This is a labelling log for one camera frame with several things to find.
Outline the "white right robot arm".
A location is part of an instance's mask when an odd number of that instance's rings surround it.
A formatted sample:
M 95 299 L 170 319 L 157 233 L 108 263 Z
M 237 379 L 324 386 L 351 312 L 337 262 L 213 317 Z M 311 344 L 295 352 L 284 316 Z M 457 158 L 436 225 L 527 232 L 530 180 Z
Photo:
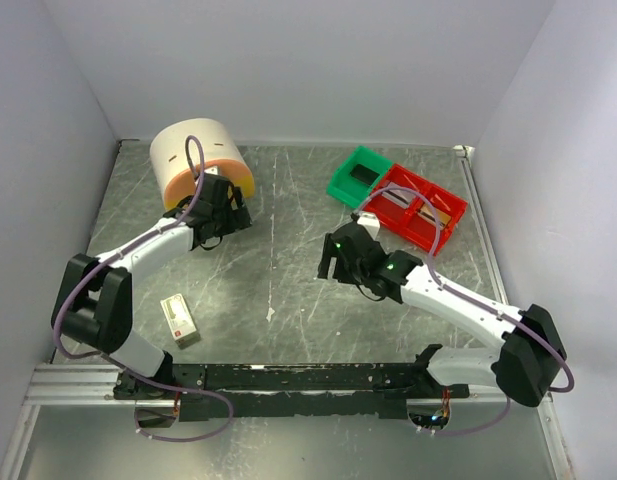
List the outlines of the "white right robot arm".
M 423 397 L 464 383 L 497 387 L 511 400 L 536 407 L 566 369 L 563 342 L 545 308 L 533 304 L 519 309 L 471 291 L 436 275 L 416 256 L 402 250 L 386 252 L 358 223 L 326 234 L 318 275 L 370 290 L 378 301 L 391 299 L 423 309 L 483 344 L 473 353 L 439 349 L 417 368 L 412 384 Z

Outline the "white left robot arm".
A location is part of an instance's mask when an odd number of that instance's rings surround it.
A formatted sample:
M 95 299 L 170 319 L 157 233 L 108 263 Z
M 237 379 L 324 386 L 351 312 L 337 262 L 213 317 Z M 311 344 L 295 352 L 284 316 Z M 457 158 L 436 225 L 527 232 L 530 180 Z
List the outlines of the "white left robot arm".
M 137 375 L 150 398 L 166 397 L 175 385 L 173 359 L 134 329 L 134 288 L 169 261 L 250 225 L 241 189 L 224 176 L 205 173 L 194 194 L 147 231 L 98 256 L 75 255 L 51 316 L 57 350 L 66 350 L 62 337 L 85 344 L 89 355 L 102 355 Z

